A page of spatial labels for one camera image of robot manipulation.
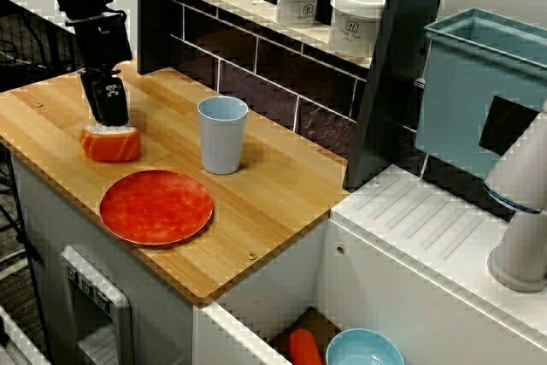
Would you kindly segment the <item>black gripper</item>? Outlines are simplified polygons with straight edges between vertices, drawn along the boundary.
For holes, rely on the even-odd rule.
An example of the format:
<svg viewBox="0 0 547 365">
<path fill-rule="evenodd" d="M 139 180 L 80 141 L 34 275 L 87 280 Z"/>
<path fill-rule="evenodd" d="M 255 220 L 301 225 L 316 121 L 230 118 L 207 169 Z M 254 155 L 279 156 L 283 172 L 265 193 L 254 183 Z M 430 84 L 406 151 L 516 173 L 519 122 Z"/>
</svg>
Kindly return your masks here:
<svg viewBox="0 0 547 365">
<path fill-rule="evenodd" d="M 67 20 L 76 36 L 83 66 L 77 73 L 95 121 L 106 127 L 128 123 L 126 93 L 117 77 L 99 79 L 121 62 L 132 60 L 132 49 L 126 31 L 126 13 L 107 9 L 101 14 L 79 20 Z"/>
</svg>

